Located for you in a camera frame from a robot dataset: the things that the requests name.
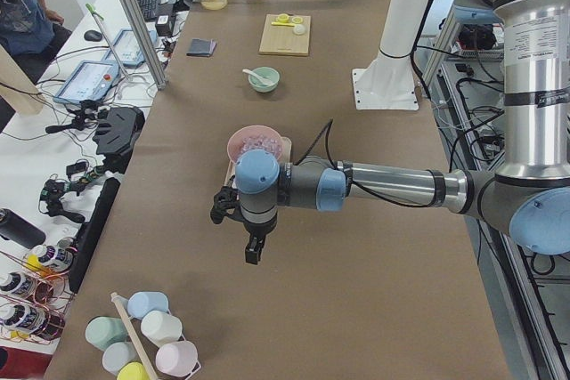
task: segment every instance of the wooden cutting board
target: wooden cutting board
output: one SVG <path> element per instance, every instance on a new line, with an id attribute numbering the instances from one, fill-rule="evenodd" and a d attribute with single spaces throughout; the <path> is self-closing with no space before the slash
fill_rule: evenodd
<path id="1" fill-rule="evenodd" d="M 264 32 L 261 36 L 259 53 L 265 55 L 294 55 L 306 57 L 309 55 L 309 40 L 311 38 L 311 17 L 297 15 L 303 18 L 306 32 L 297 36 L 292 27 L 272 26 L 272 21 L 277 18 L 276 14 L 267 14 L 265 17 Z"/>

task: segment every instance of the dark blue cloth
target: dark blue cloth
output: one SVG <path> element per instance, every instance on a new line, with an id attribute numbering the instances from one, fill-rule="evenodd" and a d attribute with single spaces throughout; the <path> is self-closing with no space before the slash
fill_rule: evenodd
<path id="1" fill-rule="evenodd" d="M 40 53 L 53 36 L 53 25 L 37 0 L 0 4 L 0 43 L 11 56 Z"/>

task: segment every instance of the person's hand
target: person's hand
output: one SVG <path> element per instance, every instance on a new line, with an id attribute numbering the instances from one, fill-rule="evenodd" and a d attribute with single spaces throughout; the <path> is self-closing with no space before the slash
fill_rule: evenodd
<path id="1" fill-rule="evenodd" d="M 64 21 L 63 17 L 59 13 L 57 13 L 56 11 L 52 11 L 51 9 L 45 10 L 45 17 L 47 17 L 49 21 L 55 21 L 61 25 L 63 24 Z"/>

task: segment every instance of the white spoon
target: white spoon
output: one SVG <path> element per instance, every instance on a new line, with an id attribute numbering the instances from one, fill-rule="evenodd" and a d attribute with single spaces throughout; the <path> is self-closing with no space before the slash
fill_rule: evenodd
<path id="1" fill-rule="evenodd" d="M 242 71 L 244 73 L 247 73 L 248 75 L 253 76 L 259 82 L 261 82 L 262 85 L 265 85 L 265 86 L 275 85 L 275 82 L 273 82 L 271 79 L 268 79 L 267 77 L 259 76 L 255 71 L 251 71 L 250 69 L 243 69 Z"/>

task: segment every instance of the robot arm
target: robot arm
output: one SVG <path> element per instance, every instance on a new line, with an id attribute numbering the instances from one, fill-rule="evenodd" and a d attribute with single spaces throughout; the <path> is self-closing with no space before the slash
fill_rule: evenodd
<path id="1" fill-rule="evenodd" d="M 236 165 L 237 190 L 216 195 L 212 219 L 220 223 L 228 216 L 245 224 L 249 263 L 260 259 L 277 223 L 277 206 L 338 211 L 347 196 L 447 207 L 486 221 L 536 253 L 570 251 L 570 0 L 456 3 L 465 20 L 498 16 L 505 24 L 504 164 L 495 173 L 443 174 L 318 158 L 279 166 L 262 150 L 246 152 Z M 232 214 L 220 200 L 231 202 L 226 207 Z"/>

